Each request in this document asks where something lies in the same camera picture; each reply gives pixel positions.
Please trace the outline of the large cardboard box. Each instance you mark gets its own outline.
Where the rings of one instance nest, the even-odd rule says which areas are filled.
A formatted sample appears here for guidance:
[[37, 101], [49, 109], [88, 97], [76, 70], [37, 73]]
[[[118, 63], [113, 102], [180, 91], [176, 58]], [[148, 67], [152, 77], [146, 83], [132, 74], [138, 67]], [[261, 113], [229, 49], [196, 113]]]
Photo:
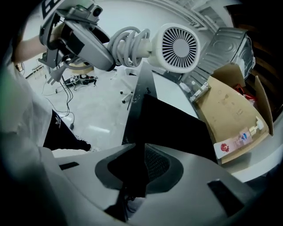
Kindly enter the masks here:
[[237, 84], [245, 87], [242, 72], [237, 64], [229, 63], [215, 70], [209, 76], [207, 83], [210, 89], [197, 100], [196, 104], [212, 132], [214, 144], [236, 137], [244, 128], [255, 126], [256, 117], [264, 123], [264, 129], [256, 132], [251, 143], [217, 159], [219, 164], [240, 157], [260, 144], [268, 135], [274, 134], [271, 108], [258, 77], [255, 78], [257, 101], [254, 104], [234, 90]]

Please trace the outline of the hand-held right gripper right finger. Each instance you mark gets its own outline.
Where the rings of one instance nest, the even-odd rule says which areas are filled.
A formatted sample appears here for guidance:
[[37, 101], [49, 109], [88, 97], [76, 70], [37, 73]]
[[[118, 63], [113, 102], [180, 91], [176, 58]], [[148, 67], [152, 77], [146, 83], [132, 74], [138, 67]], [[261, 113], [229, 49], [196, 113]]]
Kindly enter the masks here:
[[148, 194], [130, 225], [229, 225], [256, 198], [247, 184], [207, 158], [153, 144], [146, 147], [178, 159], [184, 171], [169, 191]]

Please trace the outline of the white swivel chair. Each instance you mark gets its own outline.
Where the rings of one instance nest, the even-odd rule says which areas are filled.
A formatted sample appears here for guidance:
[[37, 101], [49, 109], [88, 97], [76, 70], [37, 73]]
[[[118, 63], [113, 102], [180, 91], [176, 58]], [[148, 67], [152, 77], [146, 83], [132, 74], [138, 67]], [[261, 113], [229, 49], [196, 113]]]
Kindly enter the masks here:
[[123, 104], [125, 104], [126, 102], [130, 101], [134, 94], [136, 84], [133, 82], [133, 79], [137, 81], [138, 71], [137, 69], [122, 66], [117, 73], [120, 81], [123, 84], [123, 89], [120, 90], [120, 94], [124, 95], [124, 97], [121, 99], [121, 101]]

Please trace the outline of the person's black shorts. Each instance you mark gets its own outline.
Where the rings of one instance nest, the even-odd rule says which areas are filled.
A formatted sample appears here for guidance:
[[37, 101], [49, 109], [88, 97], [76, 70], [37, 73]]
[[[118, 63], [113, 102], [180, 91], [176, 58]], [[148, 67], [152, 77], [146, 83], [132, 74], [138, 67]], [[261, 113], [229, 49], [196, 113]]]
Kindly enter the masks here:
[[91, 145], [82, 139], [78, 139], [54, 110], [52, 110], [43, 147], [52, 151], [57, 149], [91, 150]]

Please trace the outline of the person's left hand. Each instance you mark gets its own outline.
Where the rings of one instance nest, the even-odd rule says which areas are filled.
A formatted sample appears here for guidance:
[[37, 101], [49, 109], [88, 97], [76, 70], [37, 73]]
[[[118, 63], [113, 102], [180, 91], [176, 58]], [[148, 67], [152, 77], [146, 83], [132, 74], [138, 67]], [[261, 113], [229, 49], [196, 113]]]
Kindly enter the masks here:
[[60, 23], [59, 25], [56, 25], [52, 29], [51, 35], [50, 35], [50, 42], [53, 42], [61, 37], [64, 26], [65, 26], [64, 23]]

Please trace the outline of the person's left forearm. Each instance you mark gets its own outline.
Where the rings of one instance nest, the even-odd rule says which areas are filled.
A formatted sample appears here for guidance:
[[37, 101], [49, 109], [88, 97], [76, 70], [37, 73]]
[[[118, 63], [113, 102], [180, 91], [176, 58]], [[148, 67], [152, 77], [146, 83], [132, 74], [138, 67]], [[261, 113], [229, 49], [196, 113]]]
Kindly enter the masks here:
[[27, 61], [41, 53], [45, 53], [47, 48], [40, 42], [39, 36], [35, 36], [25, 41], [21, 41], [14, 51], [14, 63]]

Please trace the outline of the grey washing machine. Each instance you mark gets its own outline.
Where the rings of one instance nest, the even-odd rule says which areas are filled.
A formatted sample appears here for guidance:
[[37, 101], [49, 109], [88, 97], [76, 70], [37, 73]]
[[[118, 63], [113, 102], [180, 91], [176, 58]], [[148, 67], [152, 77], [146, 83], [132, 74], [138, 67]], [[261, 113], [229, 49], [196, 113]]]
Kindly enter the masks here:
[[228, 63], [238, 64], [244, 79], [247, 79], [254, 68], [256, 59], [246, 30], [219, 28], [200, 57], [195, 72], [208, 79], [216, 69]]

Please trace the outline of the white hair dryer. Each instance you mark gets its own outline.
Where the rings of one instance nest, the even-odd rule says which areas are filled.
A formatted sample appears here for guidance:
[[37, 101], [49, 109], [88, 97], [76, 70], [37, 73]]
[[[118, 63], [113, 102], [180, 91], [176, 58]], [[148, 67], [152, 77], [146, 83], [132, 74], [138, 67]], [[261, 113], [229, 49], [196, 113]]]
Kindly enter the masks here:
[[[149, 29], [139, 30], [128, 26], [116, 32], [104, 46], [112, 55], [115, 66], [138, 67], [142, 59], [154, 67], [176, 73], [192, 71], [200, 57], [199, 38], [191, 29], [174, 23], [163, 25], [150, 38]], [[65, 69], [75, 69], [71, 66], [77, 61], [84, 61], [76, 55], [70, 56], [61, 62], [60, 68], [50, 74], [48, 83], [60, 82]], [[79, 67], [78, 70], [91, 67]]]

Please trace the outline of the red packets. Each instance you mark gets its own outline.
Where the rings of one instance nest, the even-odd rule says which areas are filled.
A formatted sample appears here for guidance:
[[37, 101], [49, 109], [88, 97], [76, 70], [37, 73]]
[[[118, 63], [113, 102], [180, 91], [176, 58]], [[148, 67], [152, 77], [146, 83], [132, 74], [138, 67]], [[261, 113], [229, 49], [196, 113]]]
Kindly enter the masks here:
[[257, 98], [252, 94], [246, 92], [240, 84], [235, 85], [234, 90], [236, 90], [238, 93], [240, 93], [243, 97], [245, 97], [249, 101], [254, 101], [254, 102], [257, 101]]

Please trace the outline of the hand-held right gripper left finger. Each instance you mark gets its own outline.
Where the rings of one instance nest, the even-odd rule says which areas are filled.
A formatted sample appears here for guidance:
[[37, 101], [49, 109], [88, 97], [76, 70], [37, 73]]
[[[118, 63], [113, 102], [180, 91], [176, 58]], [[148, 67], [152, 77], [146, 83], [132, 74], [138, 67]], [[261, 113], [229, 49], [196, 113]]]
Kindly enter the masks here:
[[67, 226], [131, 226], [105, 212], [116, 204], [117, 189], [104, 185], [107, 157], [131, 150], [133, 144], [100, 152], [55, 158], [42, 151], [42, 165]]

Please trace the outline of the pink hand soap bottle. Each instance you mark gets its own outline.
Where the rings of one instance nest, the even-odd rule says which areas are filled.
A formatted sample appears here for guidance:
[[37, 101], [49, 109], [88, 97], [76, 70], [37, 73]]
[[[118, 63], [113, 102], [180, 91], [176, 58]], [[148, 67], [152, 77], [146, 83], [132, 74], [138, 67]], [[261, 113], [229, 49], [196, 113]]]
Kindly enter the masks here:
[[214, 151], [217, 159], [223, 158], [225, 155], [239, 150], [241, 147], [252, 142], [252, 137], [259, 130], [264, 129], [264, 123], [256, 117], [256, 125], [250, 128], [244, 128], [236, 137], [226, 139], [214, 144]]

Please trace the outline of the person's right shoe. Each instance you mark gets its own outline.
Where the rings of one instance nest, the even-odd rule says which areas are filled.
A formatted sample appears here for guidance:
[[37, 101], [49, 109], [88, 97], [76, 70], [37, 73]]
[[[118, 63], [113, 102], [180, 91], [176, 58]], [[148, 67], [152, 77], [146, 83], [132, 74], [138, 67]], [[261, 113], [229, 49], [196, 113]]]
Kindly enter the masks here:
[[75, 135], [76, 139], [80, 142], [80, 144], [82, 144], [86, 149], [84, 149], [85, 151], [89, 151], [89, 152], [98, 152], [100, 151], [99, 148], [92, 146], [88, 141], [84, 140], [83, 138]]

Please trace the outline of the person's white shirt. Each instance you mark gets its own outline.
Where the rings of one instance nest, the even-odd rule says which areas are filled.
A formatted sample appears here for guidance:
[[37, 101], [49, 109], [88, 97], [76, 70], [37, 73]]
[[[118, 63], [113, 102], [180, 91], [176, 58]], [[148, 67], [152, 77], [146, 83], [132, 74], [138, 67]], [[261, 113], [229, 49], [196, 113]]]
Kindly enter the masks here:
[[16, 69], [14, 51], [23, 41], [20, 29], [11, 39], [1, 65], [0, 132], [15, 133], [43, 147], [52, 117], [52, 108], [31, 88]]

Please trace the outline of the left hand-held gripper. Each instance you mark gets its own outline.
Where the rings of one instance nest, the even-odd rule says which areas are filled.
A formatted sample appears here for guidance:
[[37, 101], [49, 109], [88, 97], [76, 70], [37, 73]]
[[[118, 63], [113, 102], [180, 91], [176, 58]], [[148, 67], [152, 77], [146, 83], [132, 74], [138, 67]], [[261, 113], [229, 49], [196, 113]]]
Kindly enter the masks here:
[[[104, 46], [110, 41], [109, 36], [99, 27], [90, 31], [83, 24], [94, 26], [96, 20], [90, 16], [88, 8], [91, 0], [76, 4], [76, 0], [44, 0], [41, 4], [43, 24], [40, 27], [40, 42], [47, 48], [39, 62], [50, 68], [57, 67], [70, 56], [76, 55], [92, 66], [112, 71], [115, 61]], [[64, 23], [61, 37], [50, 42], [52, 29]]]

